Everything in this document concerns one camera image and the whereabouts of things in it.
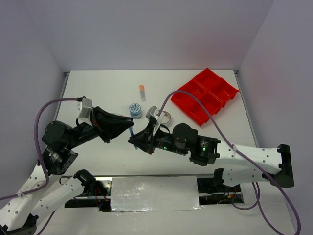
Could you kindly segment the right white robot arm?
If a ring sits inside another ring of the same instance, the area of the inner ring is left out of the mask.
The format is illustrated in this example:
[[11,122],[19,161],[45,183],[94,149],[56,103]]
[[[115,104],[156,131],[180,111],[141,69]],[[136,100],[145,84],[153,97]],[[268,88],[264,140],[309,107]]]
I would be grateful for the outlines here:
[[282,188],[294,186],[290,147],[256,148],[242,145],[230,147],[226,142],[201,136],[196,129],[180,123],[172,132],[148,126],[131,136],[128,142],[143,152],[161,149],[180,155],[190,154],[189,160],[199,166],[213,166],[213,188],[224,191],[242,183],[269,181]]

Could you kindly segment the blue gel pen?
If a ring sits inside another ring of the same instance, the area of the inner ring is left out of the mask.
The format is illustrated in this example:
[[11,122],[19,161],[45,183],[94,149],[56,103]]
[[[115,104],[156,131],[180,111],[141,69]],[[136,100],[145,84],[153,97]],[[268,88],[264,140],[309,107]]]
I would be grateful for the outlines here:
[[133,127],[130,127],[129,131],[130,131],[130,135],[131,135],[130,138],[132,139],[134,137]]

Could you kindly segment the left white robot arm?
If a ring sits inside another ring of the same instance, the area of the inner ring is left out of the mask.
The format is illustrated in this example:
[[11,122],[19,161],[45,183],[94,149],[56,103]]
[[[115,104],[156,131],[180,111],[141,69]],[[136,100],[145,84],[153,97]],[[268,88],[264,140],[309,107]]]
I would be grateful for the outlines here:
[[63,186],[50,194],[49,187],[60,180],[78,153],[74,148],[100,137],[105,143],[133,126],[131,117],[108,113],[100,107],[80,106],[76,127],[61,121],[51,122],[42,141],[46,148],[32,174],[17,193],[0,211],[2,235],[33,235],[37,226],[66,201],[81,194],[99,193],[107,189],[87,170],[78,170]]

